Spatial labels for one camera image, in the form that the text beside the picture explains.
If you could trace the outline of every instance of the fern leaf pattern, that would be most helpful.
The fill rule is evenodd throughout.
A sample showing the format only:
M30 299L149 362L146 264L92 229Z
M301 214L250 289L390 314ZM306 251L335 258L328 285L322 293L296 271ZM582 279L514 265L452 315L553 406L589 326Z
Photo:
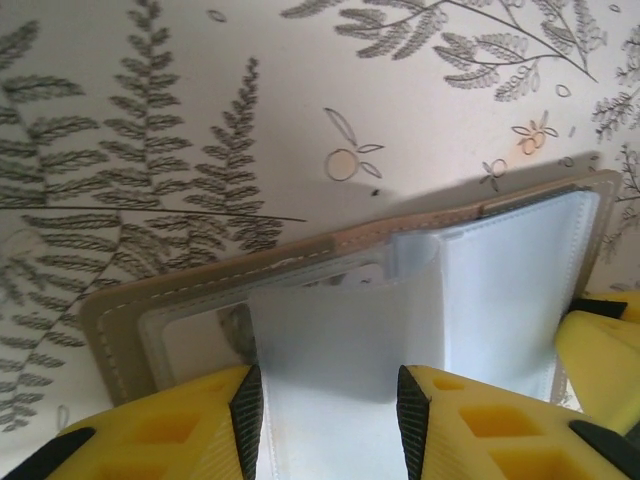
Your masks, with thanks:
M1 207L46 207L107 186L99 177L85 178L82 184L60 177L68 171L61 165L73 164L74 158L80 165L83 158L85 164L106 161L97 151L47 153L60 139L99 128L95 120L71 115L38 117L29 123L23 112L25 104L84 95L80 85L65 78L10 76L9 67L32 48L39 30L38 22L28 22L0 38L0 156L6 158L0 162ZM1 138L5 128L15 126L21 131L20 140Z
M595 129L598 141L611 140L625 127L630 130L640 127L640 86L637 86L640 83L640 25L631 30L622 50L627 54L627 63L616 69L615 76L622 86L636 88L596 102L591 120L598 123Z
M620 163L622 173L622 190L617 202L624 205L624 210L615 230L606 235L603 242L603 255L607 263L613 261L624 239L640 229L640 152L625 143L616 161Z
M138 58L122 59L126 73L116 75L115 80L126 93L110 97L111 103L129 118L106 120L105 125L122 140L100 142L108 154L130 166L103 171L103 178L116 188L94 198L122 208L157 208L162 206L162 197L190 188L187 182L162 180L167 174L188 169L183 160L164 154L192 144L187 139L162 134L184 123L178 115L162 113L163 109L180 104L168 92L180 77L166 72L173 62L172 52L159 52L171 38L168 28L157 26L162 13L160 4L149 1L136 5L138 9L130 10L128 16L138 33L127 40Z
M607 34L597 25L587 0L573 0L573 15L567 12L566 7L570 3L567 0L532 0L530 4L504 0L361 2L366 8L340 9L340 17L347 22L335 26L338 35L368 43L368 46L357 50L359 58L409 58L442 31L449 21L449 13L455 10L465 10L475 14L479 20L489 20L495 27L504 29L503 32L487 33L471 40L476 50L473 54L450 41L455 38L455 33L443 34L446 44L434 46L438 57L463 71L444 76L444 81L454 88L493 87L500 82L501 73L507 71L509 80L496 87L494 95L494 99L501 102L515 101L529 92L536 92L540 85L539 63L551 58L567 62L596 81L589 71L588 56L607 42ZM286 19L304 19L323 14L341 3L305 0L284 10L281 15ZM522 11L524 18L535 9L544 15L539 28L523 28L515 11ZM526 54L529 44L535 44L537 50L542 49L544 53ZM627 75L622 72L621 76L626 78Z
M217 144L202 149L216 162L196 165L201 176L193 180L193 185L202 193L185 198L187 203L236 217L224 225L221 222L203 222L202 218L192 216L189 220L192 241L203 238L206 232L218 232L223 238L240 242L241 250L254 252L272 246L282 230L281 221L256 217L264 202L254 199L260 189L255 185L255 173L247 168L255 162L250 154L254 143L250 134L258 102L258 77L258 60L252 57L247 63L247 74L242 79L238 99L232 102L232 111L223 114L226 129L211 127ZM208 245L207 255L216 257L215 251L222 249L222 245ZM198 256L202 257L201 247L204 245L198 247Z
M308 0L290 17L339 3ZM229 247L272 248L285 221L302 221L261 215L251 153L258 61L249 59L238 97L211 128L215 142L202 148L204 159L192 169L179 155L191 141L172 132L185 120L172 110L180 105L171 93L180 77L169 71L170 31L158 25L159 2L133 5L128 17L136 30L127 40L134 54L121 60L123 71L114 76L121 92L109 97L122 114L101 123L39 107L53 99L81 101L84 89L72 80L11 74L37 44L39 22L0 37L0 209L18 211L21 225L46 247L33 258L0 258L0 292L11 306L0 329L1 432L30 424L66 365L61 352L85 347L76 315L89 294L216 262ZM416 30L398 33L405 29L399 27L395 34L407 36L405 52L434 32L431 21L420 20ZM67 147L96 133L96 148ZM190 172L192 180L178 172ZM171 200L188 208L169 209Z

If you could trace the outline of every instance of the botanical print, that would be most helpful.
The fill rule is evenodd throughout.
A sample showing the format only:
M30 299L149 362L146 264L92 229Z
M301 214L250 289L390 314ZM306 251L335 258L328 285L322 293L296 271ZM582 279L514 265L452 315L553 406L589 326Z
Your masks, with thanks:
M480 179L480 184L488 181L491 188L493 188L494 191L499 192L500 186L498 185L498 179L507 173L507 162L501 158L491 162L491 165L487 162L482 162L482 169L485 171L486 175Z
M571 96L571 90L566 85L559 83L556 85L556 95L560 98L568 98Z
M616 202L624 205L622 218L613 233L604 239L603 252L605 261L611 262L618 252L624 237L640 228L640 152L633 150L625 143L620 149L616 161L622 165L622 190Z
M282 16L307 18L344 2L304 0L283 11ZM434 50L463 72L446 75L445 82L462 89L500 84L494 98L501 102L536 92L541 82L539 67L551 59L562 60L595 81L589 55L607 43L607 34L598 27L587 0L438 0L428 5L423 0L362 0L362 4L378 8L341 9L339 14L348 23L335 27L338 35L368 43L358 50L360 58L389 55L402 60L414 55L442 31L454 10L473 13L478 21L492 25L486 34L472 38L445 32L445 43ZM534 10L542 13L544 20L536 28L528 28L523 20ZM534 45L544 53L528 53Z
M369 175L376 178L382 178L382 173L373 164L363 162L358 158L358 154L365 155L384 148L383 145L375 143L367 143L358 145L356 134L353 132L351 125L340 113L332 108L325 108L325 113L331 120L331 123L338 129L344 139L351 144L351 149L338 148L334 150L325 160L324 167L327 176L336 182L344 182L353 177L358 170L362 169Z
M589 160L591 162L596 162L598 161L600 157L598 155L592 155L591 158L589 158ZM576 161L573 159L573 157L562 157L560 160L558 160L558 165L563 166L563 167L567 167L567 168L573 168L576 165ZM587 170L590 172L595 172L596 168L593 166L595 164L589 165L587 167Z
M597 102L593 110L592 120L599 124L596 128L599 141L611 140L621 126L630 130L640 126L640 25L623 42L622 50L627 54L627 62L616 69L615 77L625 91Z
M609 286L614 292L627 292L629 290L640 290L640 280L636 280L634 284L614 283Z
M163 207L163 197L189 189L189 184L171 178L173 172L189 170L189 165L176 156L192 144L185 138L170 135L171 128L184 123L178 115L163 113L180 105L170 93L180 77L168 70L173 54L165 49L169 29L157 25L161 10L157 2L141 2L138 10L130 10L129 18L138 31L127 41L136 55L120 61L126 73L115 75L124 90L109 98L122 110L121 118L104 124L121 140L100 142L100 146L123 162L126 168L110 168L101 172L113 188L94 197L117 207Z
M227 22L226 15L219 10L207 10L207 16L214 22L218 22L218 23Z
M84 345L76 313L90 293L215 262L229 246L271 248L284 222L302 221L260 215L264 201L251 168L255 58L222 115L224 126L211 128L215 142L202 148L202 163L189 180L177 177L192 172L179 152L193 142L172 133L186 120L171 93L180 77L170 71L170 31L159 24L157 1L133 3L127 12L132 55L114 76L122 92L109 98L121 115L103 126L78 115L25 116L27 103L78 97L84 90L66 78L11 75L10 67L37 41L38 22L0 37L0 210L19 211L24 225L4 239L0 259L3 309L17 312L4 319L16 333L0 334L4 432L29 424L37 414L33 404L44 398L42 387L53 382L46 371L65 363L40 347ZM57 148L58 140L88 129L105 133L95 148ZM170 208L169 198L183 207Z
M538 123L535 120L529 120L528 127L511 127L511 130L523 137L518 142L518 145L522 148L522 153L531 155L540 150L544 147L547 136L558 138L558 131L555 128L547 127L548 120L549 112L545 110Z

